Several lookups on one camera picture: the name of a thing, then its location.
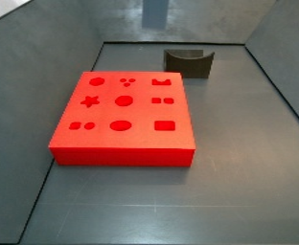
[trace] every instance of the circular hole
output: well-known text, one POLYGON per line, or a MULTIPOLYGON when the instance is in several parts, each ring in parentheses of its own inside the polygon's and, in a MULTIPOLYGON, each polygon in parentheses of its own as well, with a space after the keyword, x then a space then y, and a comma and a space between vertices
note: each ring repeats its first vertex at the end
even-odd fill
POLYGON ((132 123, 128 121, 114 121, 109 125, 110 129, 114 131, 125 131, 132 127, 132 123))
POLYGON ((104 78, 91 78, 89 80, 89 84, 93 86, 99 86, 104 84, 104 78))
POLYGON ((118 96, 114 100, 118 106, 128 106, 133 103, 133 98, 130 96, 118 96))
POLYGON ((85 128, 86 130, 93 129, 93 127, 94 127, 94 124, 93 124, 91 122, 87 122, 87 123, 83 125, 83 128, 85 128))
POLYGON ((70 130, 77 130, 77 129, 79 129, 79 126, 81 126, 81 122, 71 122, 70 126, 69 126, 69 129, 70 130))

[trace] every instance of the gray object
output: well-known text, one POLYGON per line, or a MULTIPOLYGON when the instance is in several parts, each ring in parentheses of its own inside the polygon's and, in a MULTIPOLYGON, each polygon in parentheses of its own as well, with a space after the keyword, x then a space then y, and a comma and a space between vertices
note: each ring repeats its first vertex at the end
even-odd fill
POLYGON ((94 70, 160 71, 165 49, 216 52, 184 79, 193 165, 54 164, 22 243, 299 244, 299 122, 245 48, 105 44, 94 70))
POLYGON ((299 0, 280 0, 245 46, 299 116, 299 0))
POLYGON ((0 243, 19 240, 51 162, 51 131, 102 46, 85 12, 77 2, 45 0, 0 19, 0 243))
POLYGON ((164 70, 182 78, 208 78, 213 56, 202 56, 201 50, 164 50, 164 70))

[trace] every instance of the red shape sorter block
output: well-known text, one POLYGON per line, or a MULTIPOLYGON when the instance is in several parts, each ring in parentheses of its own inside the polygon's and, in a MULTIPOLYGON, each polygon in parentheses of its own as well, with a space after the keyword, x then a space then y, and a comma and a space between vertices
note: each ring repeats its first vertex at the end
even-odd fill
POLYGON ((58 165, 188 167, 194 138, 180 74, 82 73, 49 150, 58 165))

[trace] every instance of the shape sorter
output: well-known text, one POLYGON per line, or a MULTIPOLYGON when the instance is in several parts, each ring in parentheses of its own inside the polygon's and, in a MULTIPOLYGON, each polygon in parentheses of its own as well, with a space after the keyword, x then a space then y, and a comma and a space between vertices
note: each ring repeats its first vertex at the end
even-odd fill
POLYGON ((58 165, 188 167, 194 138, 180 74, 82 73, 49 150, 58 165))

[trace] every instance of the star-shaped hole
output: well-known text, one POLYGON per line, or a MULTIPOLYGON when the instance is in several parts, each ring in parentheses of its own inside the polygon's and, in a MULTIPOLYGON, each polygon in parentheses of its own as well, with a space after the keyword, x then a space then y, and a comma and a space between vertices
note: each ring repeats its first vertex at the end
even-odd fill
POLYGON ((86 108, 89 108, 93 104, 98 104, 98 96, 89 97, 86 96, 81 104, 85 104, 86 108))

